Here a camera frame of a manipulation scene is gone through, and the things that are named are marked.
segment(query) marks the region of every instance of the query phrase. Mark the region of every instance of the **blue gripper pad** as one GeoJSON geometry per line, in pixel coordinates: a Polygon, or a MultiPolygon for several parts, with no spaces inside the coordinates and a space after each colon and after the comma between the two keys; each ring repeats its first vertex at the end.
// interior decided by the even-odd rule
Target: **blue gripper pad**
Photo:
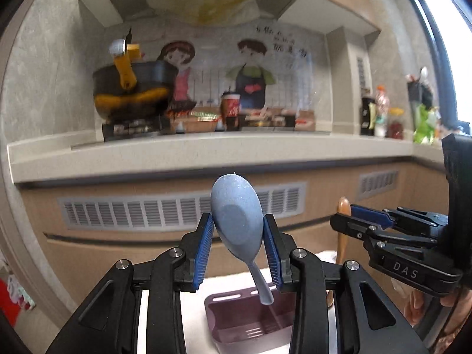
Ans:
{"type": "Polygon", "coordinates": [[[195,291],[198,290],[200,284],[204,281],[206,265],[208,263],[209,250],[212,247],[213,240],[213,217],[209,215],[204,226],[198,245],[197,254],[195,255],[194,280],[192,282],[195,291]]]}
{"type": "Polygon", "coordinates": [[[380,225],[382,229],[392,227],[394,224],[388,214],[383,211],[365,208],[364,206],[351,205],[351,214],[355,218],[380,225]]]}
{"type": "Polygon", "coordinates": [[[271,270],[272,282],[280,290],[282,287],[282,271],[280,267],[280,259],[278,257],[277,249],[275,247],[274,239],[272,238],[271,229],[268,226],[266,217],[264,217],[264,247],[267,255],[268,267],[271,270]]]}

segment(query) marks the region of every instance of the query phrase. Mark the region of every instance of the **wall vent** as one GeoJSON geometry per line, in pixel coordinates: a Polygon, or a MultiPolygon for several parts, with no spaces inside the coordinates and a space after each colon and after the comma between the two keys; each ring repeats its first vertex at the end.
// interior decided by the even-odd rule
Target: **wall vent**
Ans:
{"type": "Polygon", "coordinates": [[[364,69],[364,60],[360,57],[357,58],[357,71],[359,72],[359,85],[360,88],[365,88],[365,69],[364,69]]]}
{"type": "Polygon", "coordinates": [[[357,199],[369,198],[396,187],[398,170],[373,172],[359,176],[359,190],[357,199]]]}
{"type": "MultiPolygon", "coordinates": [[[[263,213],[276,219],[305,210],[306,182],[254,188],[263,213]]],[[[210,212],[210,192],[198,191],[156,196],[58,198],[69,229],[175,231],[194,230],[210,212]]]]}

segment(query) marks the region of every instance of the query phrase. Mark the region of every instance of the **silver screw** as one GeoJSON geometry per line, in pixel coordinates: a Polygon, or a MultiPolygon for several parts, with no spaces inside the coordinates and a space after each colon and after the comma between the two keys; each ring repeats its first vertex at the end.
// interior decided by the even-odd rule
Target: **silver screw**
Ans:
{"type": "Polygon", "coordinates": [[[346,262],[346,267],[349,270],[356,271],[358,268],[360,268],[360,265],[356,261],[348,261],[346,262]]]}
{"type": "Polygon", "coordinates": [[[172,258],[178,258],[178,257],[180,257],[182,254],[183,254],[182,249],[180,249],[180,248],[178,248],[178,247],[173,247],[172,249],[169,250],[169,255],[170,255],[172,258]]]}
{"type": "Polygon", "coordinates": [[[303,249],[294,249],[293,255],[296,258],[305,258],[306,257],[306,250],[303,249]]]}
{"type": "Polygon", "coordinates": [[[119,260],[115,263],[115,268],[119,270],[126,269],[129,266],[129,261],[128,260],[119,260]]]}

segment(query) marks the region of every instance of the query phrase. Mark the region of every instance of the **white countertop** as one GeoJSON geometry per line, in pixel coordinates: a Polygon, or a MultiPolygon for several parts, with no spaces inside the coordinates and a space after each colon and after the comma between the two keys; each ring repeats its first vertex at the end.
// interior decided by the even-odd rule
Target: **white countertop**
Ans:
{"type": "Polygon", "coordinates": [[[438,147],[339,134],[199,133],[74,147],[94,141],[85,131],[9,144],[13,183],[360,158],[443,161],[438,147]]]}

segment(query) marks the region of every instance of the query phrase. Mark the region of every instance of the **red object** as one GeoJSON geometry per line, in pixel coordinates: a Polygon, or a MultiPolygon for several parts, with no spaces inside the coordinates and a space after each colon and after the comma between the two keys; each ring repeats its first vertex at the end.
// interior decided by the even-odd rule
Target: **red object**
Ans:
{"type": "Polygon", "coordinates": [[[10,300],[10,294],[6,289],[6,284],[0,281],[0,309],[11,326],[15,326],[21,307],[10,300]]]}
{"type": "Polygon", "coordinates": [[[259,84],[255,85],[246,85],[244,90],[246,93],[253,94],[254,92],[261,91],[263,87],[261,87],[259,84]]]}
{"type": "Polygon", "coordinates": [[[397,140],[402,140],[403,139],[403,124],[398,121],[392,122],[389,126],[388,137],[395,138],[397,140]]]}
{"type": "Polygon", "coordinates": [[[237,117],[239,114],[239,99],[223,99],[223,112],[225,117],[237,117]]]}
{"type": "Polygon", "coordinates": [[[175,101],[186,101],[188,99],[188,77],[190,76],[190,68],[185,69],[183,72],[179,72],[176,77],[175,88],[174,88],[174,100],[175,101]]]}

